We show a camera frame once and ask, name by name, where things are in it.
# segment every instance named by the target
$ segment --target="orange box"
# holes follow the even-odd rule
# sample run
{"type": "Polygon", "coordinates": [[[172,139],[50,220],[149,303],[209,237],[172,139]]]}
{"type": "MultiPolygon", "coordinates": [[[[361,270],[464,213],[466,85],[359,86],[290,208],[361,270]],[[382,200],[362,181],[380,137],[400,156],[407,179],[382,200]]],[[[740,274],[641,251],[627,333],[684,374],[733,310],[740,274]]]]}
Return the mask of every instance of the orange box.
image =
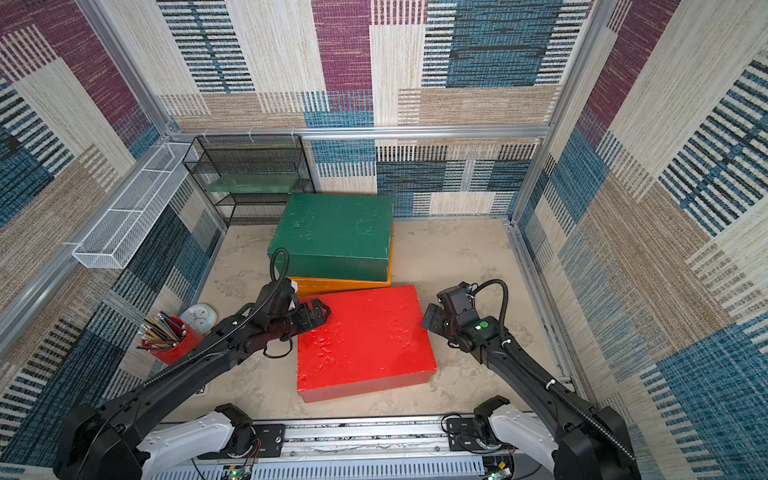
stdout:
{"type": "Polygon", "coordinates": [[[323,293],[349,292],[352,290],[370,290],[392,286],[392,255],[395,246],[395,235],[389,245],[389,272],[385,282],[371,282],[368,280],[342,280],[336,278],[305,278],[292,276],[291,280],[299,285],[299,296],[315,296],[323,293]]]}

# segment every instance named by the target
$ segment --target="red box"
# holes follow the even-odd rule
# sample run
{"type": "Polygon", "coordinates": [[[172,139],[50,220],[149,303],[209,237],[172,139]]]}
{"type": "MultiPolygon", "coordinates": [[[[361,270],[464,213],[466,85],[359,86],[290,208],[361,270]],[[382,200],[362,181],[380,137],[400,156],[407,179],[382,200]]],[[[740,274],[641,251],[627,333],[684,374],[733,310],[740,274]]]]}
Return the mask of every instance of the red box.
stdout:
{"type": "Polygon", "coordinates": [[[426,383],[437,370],[413,286],[316,298],[331,316],[299,336],[298,388],[305,402],[426,383]]]}

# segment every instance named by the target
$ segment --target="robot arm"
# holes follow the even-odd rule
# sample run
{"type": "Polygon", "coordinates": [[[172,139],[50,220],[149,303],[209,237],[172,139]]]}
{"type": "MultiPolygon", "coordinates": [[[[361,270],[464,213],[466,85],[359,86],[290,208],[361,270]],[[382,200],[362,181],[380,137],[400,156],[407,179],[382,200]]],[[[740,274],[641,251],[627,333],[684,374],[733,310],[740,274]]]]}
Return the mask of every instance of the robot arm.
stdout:
{"type": "Polygon", "coordinates": [[[519,446],[553,472],[555,478],[640,479],[624,420],[611,407],[598,411],[567,390],[504,327],[508,294],[503,281],[489,280],[476,289],[460,283],[437,297],[442,307],[430,303],[422,327],[445,337],[450,346],[472,354],[501,376],[538,415],[545,428],[506,405],[505,399],[496,397],[475,410],[474,425],[479,437],[491,443],[519,446]],[[475,295],[494,283],[504,291],[502,312],[498,320],[492,316],[481,319],[475,309],[475,295]],[[521,442],[528,443],[528,448],[521,442]]]}
{"type": "Polygon", "coordinates": [[[153,430],[198,389],[265,350],[270,340],[293,345],[294,336],[326,323],[330,310],[318,299],[311,305],[299,303],[284,276],[287,264],[286,253],[283,275],[273,277],[255,303],[219,322],[186,357],[98,411],[87,404],[74,407],[59,436],[56,476],[62,480],[148,478],[163,465],[176,465],[195,455],[221,450],[237,456],[252,448],[250,418],[234,406],[222,406],[190,422],[196,425],[194,429],[185,429],[189,424],[184,424],[173,432],[153,430]],[[210,435],[201,435],[198,429],[210,435]],[[153,443],[147,437],[150,433],[161,436],[162,444],[153,443]],[[163,450],[163,446],[171,447],[170,438],[173,448],[163,450]]]}

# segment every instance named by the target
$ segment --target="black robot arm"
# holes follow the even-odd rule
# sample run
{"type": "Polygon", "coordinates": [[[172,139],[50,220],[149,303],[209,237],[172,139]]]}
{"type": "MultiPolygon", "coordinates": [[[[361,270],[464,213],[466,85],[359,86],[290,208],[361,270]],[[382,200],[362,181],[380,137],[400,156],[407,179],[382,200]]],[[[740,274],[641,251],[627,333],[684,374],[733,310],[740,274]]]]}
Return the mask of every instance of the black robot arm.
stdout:
{"type": "MultiPolygon", "coordinates": [[[[508,293],[503,281],[489,280],[475,289],[460,283],[437,297],[440,306],[429,304],[422,327],[448,339],[450,346],[472,354],[501,376],[537,414],[558,444],[555,478],[639,480],[629,433],[621,416],[611,407],[598,411],[566,389],[504,327],[508,293]],[[481,319],[475,309],[475,295],[494,283],[504,292],[502,312],[498,320],[492,316],[481,319]]],[[[476,428],[494,440],[485,420],[476,415],[476,428]]]]}
{"type": "MultiPolygon", "coordinates": [[[[199,346],[153,379],[98,411],[88,404],[74,407],[59,436],[54,473],[71,480],[140,478],[149,454],[136,447],[169,413],[210,380],[265,350],[270,340],[293,345],[294,336],[322,326],[329,314],[318,299],[300,303],[284,275],[273,280],[255,303],[219,322],[199,346]]],[[[222,413],[238,425],[227,448],[245,452],[251,443],[250,419],[234,407],[222,413]]]]}

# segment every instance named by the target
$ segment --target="mounting plate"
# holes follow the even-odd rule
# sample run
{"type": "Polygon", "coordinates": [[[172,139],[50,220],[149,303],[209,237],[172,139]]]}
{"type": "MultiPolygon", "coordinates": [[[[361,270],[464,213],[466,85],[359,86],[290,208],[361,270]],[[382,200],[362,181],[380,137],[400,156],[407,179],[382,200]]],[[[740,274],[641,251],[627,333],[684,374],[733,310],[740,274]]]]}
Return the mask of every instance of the mounting plate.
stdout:
{"type": "Polygon", "coordinates": [[[449,447],[451,452],[464,452],[465,450],[472,450],[473,452],[493,452],[495,449],[488,450],[486,447],[478,443],[475,435],[478,433],[475,431],[475,424],[472,422],[472,417],[456,417],[445,419],[445,429],[448,430],[449,435],[449,447]]]}
{"type": "MultiPolygon", "coordinates": [[[[261,440],[261,451],[259,458],[277,458],[283,451],[283,439],[286,426],[282,423],[253,424],[256,429],[256,436],[261,440]]],[[[220,458],[231,458],[229,455],[219,452],[211,452],[198,456],[200,460],[218,460],[220,458]]]]}

